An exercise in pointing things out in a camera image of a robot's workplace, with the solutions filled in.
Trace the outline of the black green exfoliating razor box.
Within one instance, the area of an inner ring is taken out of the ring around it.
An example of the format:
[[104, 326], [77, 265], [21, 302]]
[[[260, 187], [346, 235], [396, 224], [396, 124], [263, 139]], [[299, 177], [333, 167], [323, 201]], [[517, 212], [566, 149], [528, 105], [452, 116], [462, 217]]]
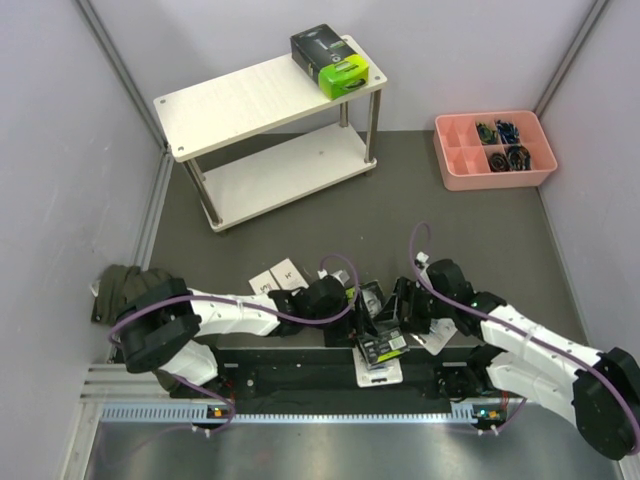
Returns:
[[[389, 299], [385, 297], [377, 281], [360, 285], [359, 294], [375, 294], [380, 301], [380, 310]], [[375, 323], [377, 335], [357, 335], [356, 346], [369, 366], [376, 366], [397, 359], [408, 350], [408, 343], [398, 323]]]

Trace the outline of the black green Gillette razor box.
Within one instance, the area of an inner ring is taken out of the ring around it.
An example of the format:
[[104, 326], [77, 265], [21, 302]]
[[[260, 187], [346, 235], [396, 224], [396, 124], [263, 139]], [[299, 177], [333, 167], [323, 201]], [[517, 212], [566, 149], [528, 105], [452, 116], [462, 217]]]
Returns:
[[368, 62], [327, 24], [292, 35], [290, 47], [295, 63], [331, 100], [368, 83]]

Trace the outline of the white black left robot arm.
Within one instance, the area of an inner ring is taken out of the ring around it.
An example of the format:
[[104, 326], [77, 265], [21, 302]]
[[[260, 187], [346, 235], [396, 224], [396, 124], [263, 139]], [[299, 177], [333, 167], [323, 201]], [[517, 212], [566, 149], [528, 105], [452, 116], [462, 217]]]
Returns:
[[122, 308], [110, 341], [121, 349], [128, 372], [152, 372], [168, 391], [192, 384], [212, 397], [226, 387], [227, 374], [201, 337], [287, 337], [305, 328], [349, 325], [366, 312], [361, 289], [347, 289], [335, 275], [249, 296], [206, 294], [170, 278]]

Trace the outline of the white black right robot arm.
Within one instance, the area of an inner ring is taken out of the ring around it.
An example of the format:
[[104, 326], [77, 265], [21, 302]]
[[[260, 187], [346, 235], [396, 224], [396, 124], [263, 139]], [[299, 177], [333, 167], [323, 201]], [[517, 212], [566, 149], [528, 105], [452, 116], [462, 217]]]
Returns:
[[598, 453], [621, 460], [639, 452], [639, 365], [627, 351], [580, 345], [527, 318], [502, 297], [479, 291], [450, 259], [414, 261], [374, 316], [384, 333], [414, 337], [431, 354], [435, 325], [479, 340], [454, 373], [453, 398], [495, 391], [531, 400], [573, 425]]

